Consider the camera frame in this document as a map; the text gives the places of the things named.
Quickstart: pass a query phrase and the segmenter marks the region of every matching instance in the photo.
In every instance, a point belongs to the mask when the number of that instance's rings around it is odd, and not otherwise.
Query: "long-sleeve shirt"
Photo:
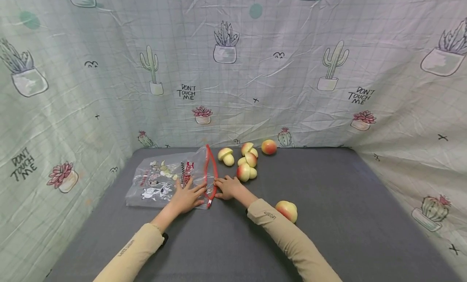
[[[248,208],[248,217],[270,234],[305,282],[342,282],[313,242],[295,224],[263,199]],[[132,282],[141,267],[163,244],[160,230],[144,224],[96,277],[94,282]]]

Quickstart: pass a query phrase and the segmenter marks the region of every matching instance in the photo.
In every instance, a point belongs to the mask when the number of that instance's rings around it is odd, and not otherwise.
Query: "fabric backdrop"
[[[356,150],[467,281],[466,5],[0,0],[0,281],[42,281],[136,149],[266,138]]]

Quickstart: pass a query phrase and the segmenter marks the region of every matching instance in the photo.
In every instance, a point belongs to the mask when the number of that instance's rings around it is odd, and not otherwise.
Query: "gray mat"
[[[147,157],[188,151],[196,149],[136,151],[45,281],[92,281],[158,212],[125,206],[136,166]],[[240,151],[234,155],[238,159]],[[235,166],[218,169],[220,176],[236,172]],[[344,282],[460,281],[352,150],[280,149],[273,157],[261,155],[257,169],[249,189],[272,205],[294,202],[297,226]],[[300,281],[292,263],[235,201],[214,200],[211,209],[178,218],[167,233],[167,244],[135,281]]]

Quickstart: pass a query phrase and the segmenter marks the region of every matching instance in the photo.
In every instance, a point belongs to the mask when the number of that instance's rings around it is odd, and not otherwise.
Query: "child's hand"
[[[192,183],[193,178],[190,178],[188,184],[182,187],[180,185],[180,178],[178,178],[176,180],[176,192],[169,204],[167,204],[167,207],[181,214],[187,213],[191,209],[203,204],[204,201],[198,200],[198,198],[206,192],[206,183],[190,189]]]
[[[215,197],[224,200],[237,198],[237,194],[243,187],[237,177],[231,178],[228,175],[224,179],[215,178],[214,185],[222,190],[222,193],[217,193]]]

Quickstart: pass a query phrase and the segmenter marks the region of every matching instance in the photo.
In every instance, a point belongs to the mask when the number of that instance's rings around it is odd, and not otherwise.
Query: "clear plastic bag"
[[[125,200],[127,206],[143,206],[163,208],[175,193],[175,183],[180,178],[185,187],[193,178],[191,187],[207,182],[207,192],[200,196],[204,204],[198,209],[208,209],[214,199],[217,177],[217,166],[209,145],[201,147],[197,152],[178,153],[144,159],[138,166],[133,183]]]
[[[133,183],[125,196],[127,206],[163,208],[175,193],[176,171],[194,152],[144,159],[136,168]]]
[[[212,155],[209,145],[201,147],[194,155],[187,157],[187,159],[176,168],[175,172],[182,176],[180,178],[182,187],[187,185],[190,177],[193,178],[191,187],[196,187],[206,181],[207,191],[199,197],[204,203],[197,208],[208,209],[211,207],[212,200],[217,190],[214,186],[214,178],[218,175],[216,160]]]

